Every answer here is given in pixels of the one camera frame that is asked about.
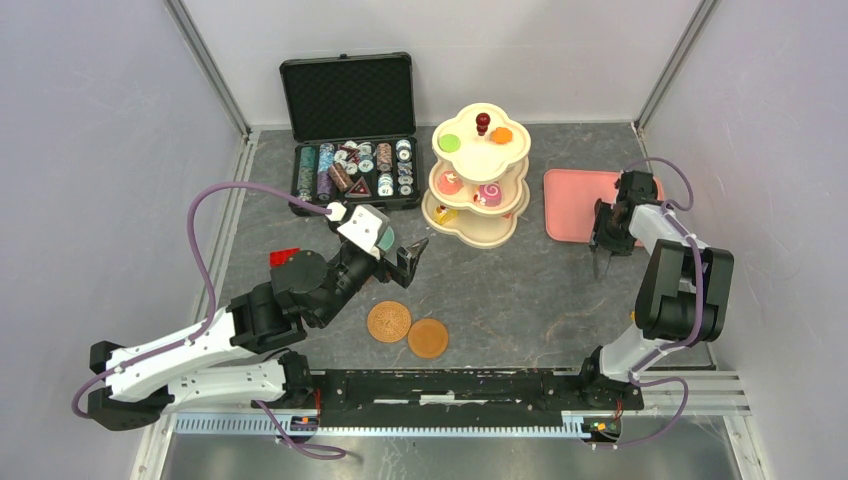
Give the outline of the black serving tongs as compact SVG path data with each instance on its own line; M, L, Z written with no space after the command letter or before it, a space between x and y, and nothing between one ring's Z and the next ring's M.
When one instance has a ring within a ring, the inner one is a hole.
M595 280L603 280L608 274L613 254L603 248L592 253L592 268Z

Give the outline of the yellow roll cake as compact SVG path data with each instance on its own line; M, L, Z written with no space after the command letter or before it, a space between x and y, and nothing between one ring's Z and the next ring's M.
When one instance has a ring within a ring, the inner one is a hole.
M443 205L433 210L433 219L438 225L446 225L458 216L458 211Z

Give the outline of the pink cupcake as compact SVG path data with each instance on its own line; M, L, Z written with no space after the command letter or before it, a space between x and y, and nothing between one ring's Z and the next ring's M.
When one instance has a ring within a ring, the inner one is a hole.
M455 195L464 187L463 180L453 171L443 171L436 182L437 190L443 195Z

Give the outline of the green macaron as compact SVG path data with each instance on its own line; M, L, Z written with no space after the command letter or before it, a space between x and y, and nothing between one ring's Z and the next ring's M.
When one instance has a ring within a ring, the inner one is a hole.
M455 134L444 134L438 137L438 147L445 153L453 153L461 148L461 139Z

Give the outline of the orange flower cookie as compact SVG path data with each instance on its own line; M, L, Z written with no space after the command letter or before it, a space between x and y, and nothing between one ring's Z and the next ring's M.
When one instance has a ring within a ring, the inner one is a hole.
M506 145L513 141L514 134L507 127L497 127L492 131L490 139L497 145Z

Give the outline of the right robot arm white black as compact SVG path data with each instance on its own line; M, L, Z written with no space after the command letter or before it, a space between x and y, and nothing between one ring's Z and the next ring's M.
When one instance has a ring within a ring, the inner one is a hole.
M612 401L618 387L636 384L662 357L721 335L734 256L713 248L678 219L682 206L659 199L654 177L625 171L612 203L597 201L589 239L592 252L628 256L637 244L650 259L637 293L631 325L584 360L577 392L591 408Z

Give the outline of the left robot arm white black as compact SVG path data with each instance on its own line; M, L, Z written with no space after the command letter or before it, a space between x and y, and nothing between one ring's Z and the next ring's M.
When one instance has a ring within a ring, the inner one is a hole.
M309 329L326 327L367 280L408 287L428 243L398 248L395 262L349 240L330 260L286 250L269 281L197 327L134 347L98 342L89 367L103 385L88 392L85 413L108 430L126 431L187 407L302 407L315 386L306 357L291 346Z

